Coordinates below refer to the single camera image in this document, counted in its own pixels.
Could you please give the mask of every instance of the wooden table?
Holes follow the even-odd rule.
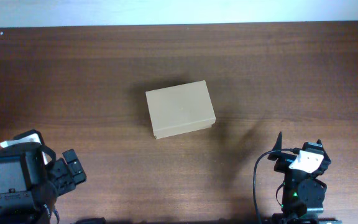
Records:
[[[199,80],[216,124],[155,140],[145,91]],[[0,29],[0,142],[32,128],[88,176],[58,199],[62,223],[253,220],[252,169],[279,131],[283,147],[323,141],[322,217],[358,223],[358,22]]]

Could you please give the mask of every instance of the brown wooden surface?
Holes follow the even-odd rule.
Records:
[[[322,217],[358,223],[358,22],[0,29],[0,141],[42,132],[74,148],[86,183],[62,223],[254,219],[252,168],[321,139],[333,163]],[[206,80],[217,123],[155,140],[145,91]],[[262,160],[262,214],[283,174]]]

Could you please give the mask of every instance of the white box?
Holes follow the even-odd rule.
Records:
[[[205,81],[146,92],[156,139],[210,128],[215,113]]]

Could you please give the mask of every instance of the white wall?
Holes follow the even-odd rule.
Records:
[[[358,20],[358,0],[0,0],[0,27]]]

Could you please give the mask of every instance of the wood grain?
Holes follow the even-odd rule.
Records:
[[[38,129],[88,176],[58,199],[62,223],[253,220],[252,168],[279,131],[284,147],[323,141],[322,217],[358,223],[358,22],[1,31],[0,141]],[[155,140],[145,91],[199,80],[217,123]],[[261,161],[262,215],[282,180]]]

